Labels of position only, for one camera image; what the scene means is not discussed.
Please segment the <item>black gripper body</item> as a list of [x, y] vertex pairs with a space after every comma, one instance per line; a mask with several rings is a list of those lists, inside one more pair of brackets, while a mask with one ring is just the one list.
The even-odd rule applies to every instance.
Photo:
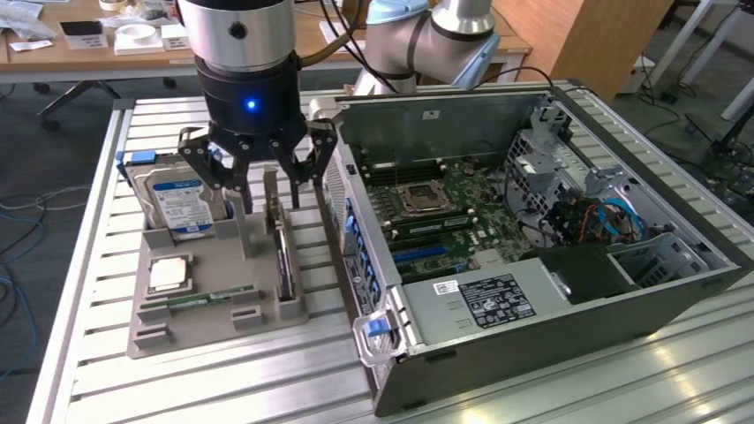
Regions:
[[197, 59], [210, 119], [223, 139], [238, 142], [237, 137], [245, 136], [254, 146], [270, 148], [275, 141], [288, 152], [296, 150], [308, 135], [298, 65], [297, 53], [255, 72], [222, 70], [203, 58]]

